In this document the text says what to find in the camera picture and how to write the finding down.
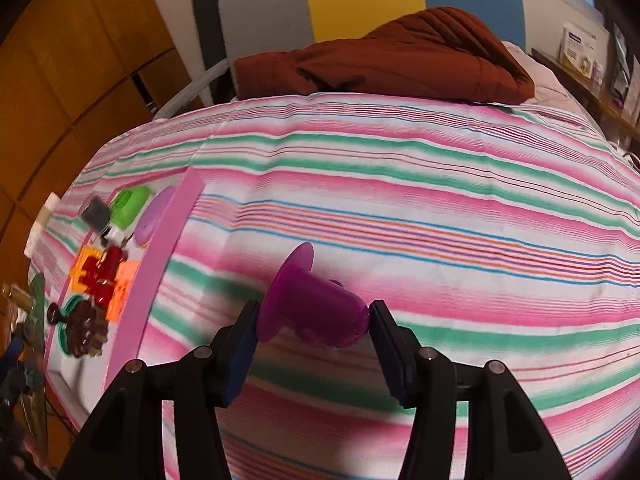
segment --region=red toy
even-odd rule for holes
[[[82,266],[84,276],[79,281],[86,285],[86,293],[94,297],[96,306],[107,309],[113,297],[116,272],[120,263],[125,260],[124,251],[118,246],[111,246],[98,260],[95,256],[89,256]]]

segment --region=green toy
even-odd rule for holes
[[[78,303],[80,303],[82,300],[83,298],[82,296],[80,296],[80,294],[72,296],[68,299],[65,306],[60,310],[60,314],[62,314],[63,316],[68,316],[73,312],[75,307],[78,306]],[[62,348],[62,351],[66,355],[71,355],[69,346],[66,344],[66,329],[62,323],[60,323],[58,326],[58,342],[60,343],[60,348]]]
[[[111,202],[111,223],[124,231],[142,211],[150,196],[151,190],[147,186],[123,189]]]

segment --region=rust-colored comforter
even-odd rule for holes
[[[238,98],[347,91],[520,104],[534,84],[474,15],[437,7],[360,40],[316,43],[236,60]]]

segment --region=cabinet door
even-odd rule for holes
[[[0,188],[16,200],[71,121],[22,37],[0,45]]]
[[[35,220],[49,193],[62,197],[90,157],[82,149],[74,129],[69,130],[44,160],[20,200],[20,208]]]
[[[9,218],[0,242],[0,280],[27,287],[29,259],[24,256],[24,246],[31,230],[31,220],[19,209]]]
[[[140,79],[160,109],[166,102],[191,82],[189,73],[175,49],[145,66],[140,71]],[[196,97],[187,110],[202,108],[202,101]]]
[[[136,86],[127,79],[78,121],[78,138],[86,156],[91,158],[114,137],[151,119],[151,112]]]
[[[17,26],[73,121],[126,76],[92,0],[33,0]]]
[[[11,199],[0,189],[0,233],[4,230],[4,225],[9,219],[13,206],[14,203],[11,202]]]
[[[129,73],[174,46],[154,0],[94,0]]]

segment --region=purple toy cup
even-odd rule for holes
[[[336,282],[313,275],[314,247],[298,246],[274,277],[258,314],[258,341],[271,340],[283,326],[307,343],[344,348],[369,328],[369,308]]]

